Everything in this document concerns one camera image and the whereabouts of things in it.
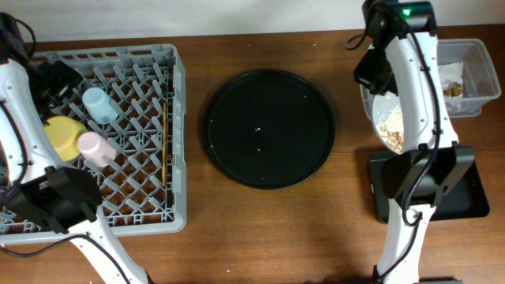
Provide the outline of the yellow plastic bowl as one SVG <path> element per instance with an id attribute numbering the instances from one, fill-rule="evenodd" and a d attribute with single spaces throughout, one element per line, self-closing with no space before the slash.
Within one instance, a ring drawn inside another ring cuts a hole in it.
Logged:
<path id="1" fill-rule="evenodd" d="M 65 116 L 54 116 L 47 120 L 44 129 L 51 145 L 63 161 L 73 160 L 80 154 L 77 139 L 87 132 L 81 122 Z"/>

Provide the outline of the wooden chopstick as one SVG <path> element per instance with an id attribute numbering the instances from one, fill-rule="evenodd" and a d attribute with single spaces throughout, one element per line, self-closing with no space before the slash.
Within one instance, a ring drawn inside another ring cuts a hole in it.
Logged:
<path id="1" fill-rule="evenodd" d="M 162 186 L 166 187 L 166 132 L 167 132 L 167 103 L 163 102 L 163 148 L 162 148 Z"/>

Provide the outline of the light blue plastic cup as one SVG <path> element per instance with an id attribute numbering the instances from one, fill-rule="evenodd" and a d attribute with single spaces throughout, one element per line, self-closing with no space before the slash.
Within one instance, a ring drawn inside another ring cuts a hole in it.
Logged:
<path id="1" fill-rule="evenodd" d="M 84 106 L 92 119 L 106 125 L 118 118 L 118 112 L 111 106 L 109 95 L 101 88 L 89 88 L 82 95 Z"/>

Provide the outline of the pink plastic cup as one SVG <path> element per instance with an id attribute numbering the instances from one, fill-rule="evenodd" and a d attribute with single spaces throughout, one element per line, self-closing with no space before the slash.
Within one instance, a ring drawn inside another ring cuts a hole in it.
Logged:
<path id="1" fill-rule="evenodd" d="M 108 166 L 107 160 L 114 160 L 118 154 L 104 137 L 95 132 L 80 135 L 77 148 L 88 161 L 100 168 Z"/>

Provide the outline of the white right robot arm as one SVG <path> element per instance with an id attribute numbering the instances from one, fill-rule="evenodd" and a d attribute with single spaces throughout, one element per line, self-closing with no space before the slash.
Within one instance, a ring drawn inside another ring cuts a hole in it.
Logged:
<path id="1" fill-rule="evenodd" d="M 365 30 L 372 39 L 353 72 L 373 95 L 399 97 L 403 152 L 382 167 L 388 198 L 387 236 L 373 283 L 417 283 L 430 219 L 472 166 L 473 149 L 462 146 L 444 102 L 437 61 L 438 27 L 432 4 L 366 1 Z"/>

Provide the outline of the grey plate with food scraps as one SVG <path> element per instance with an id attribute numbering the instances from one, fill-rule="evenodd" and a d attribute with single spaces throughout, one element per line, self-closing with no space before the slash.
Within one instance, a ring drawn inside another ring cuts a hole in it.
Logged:
<path id="1" fill-rule="evenodd" d="M 378 137 L 396 154 L 404 149 L 404 124 L 399 97 L 387 92 L 375 95 L 372 104 L 372 121 Z"/>

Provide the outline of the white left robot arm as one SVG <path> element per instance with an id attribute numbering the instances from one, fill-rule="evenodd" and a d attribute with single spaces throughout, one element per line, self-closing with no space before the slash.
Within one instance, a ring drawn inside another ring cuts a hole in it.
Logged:
<path id="1" fill-rule="evenodd" d="M 19 25 L 1 14 L 1 146 L 8 180 L 1 204 L 11 212 L 49 227 L 73 243 L 106 283 L 149 283 L 115 237 L 103 214 L 99 186 L 86 170 L 68 167 L 44 130 L 47 110 L 72 95 L 83 77 L 64 62 L 32 62 Z"/>

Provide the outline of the brown snack wrapper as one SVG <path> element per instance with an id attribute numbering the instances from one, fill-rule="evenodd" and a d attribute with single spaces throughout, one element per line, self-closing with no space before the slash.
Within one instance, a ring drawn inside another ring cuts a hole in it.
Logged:
<path id="1" fill-rule="evenodd" d="M 463 96 L 463 86 L 458 82 L 442 85 L 443 95 L 447 98 L 461 98 Z"/>

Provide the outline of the white paper napkin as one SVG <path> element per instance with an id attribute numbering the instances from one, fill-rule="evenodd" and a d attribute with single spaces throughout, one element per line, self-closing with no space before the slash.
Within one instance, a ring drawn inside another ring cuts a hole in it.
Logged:
<path id="1" fill-rule="evenodd" d="M 443 84 L 458 82 L 462 86 L 464 85 L 464 80 L 462 78 L 463 74 L 463 62 L 451 63 L 448 65 L 439 65 L 439 75 L 440 75 L 440 83 L 441 87 Z M 446 102 L 447 111 L 451 113 L 460 112 L 462 110 L 462 102 L 461 98 L 447 98 L 443 96 Z"/>

